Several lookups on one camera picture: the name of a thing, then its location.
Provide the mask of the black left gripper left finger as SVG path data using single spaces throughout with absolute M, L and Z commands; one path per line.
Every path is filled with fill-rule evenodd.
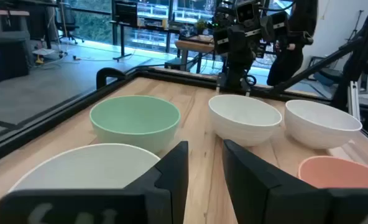
M 0 223 L 182 223 L 188 143 L 164 157 L 127 144 L 60 153 L 0 199 Z

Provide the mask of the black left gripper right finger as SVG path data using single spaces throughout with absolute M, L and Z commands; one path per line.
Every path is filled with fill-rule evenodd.
M 238 223 L 368 223 L 368 189 L 319 189 L 230 139 L 223 169 Z

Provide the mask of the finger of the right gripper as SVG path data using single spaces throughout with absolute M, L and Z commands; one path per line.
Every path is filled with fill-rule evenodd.
M 214 31 L 214 50 L 218 54 L 232 53 L 237 50 L 235 36 L 236 31 L 236 27 L 227 27 Z
M 273 42 L 288 32 L 288 14 L 278 12 L 266 17 L 266 41 Z

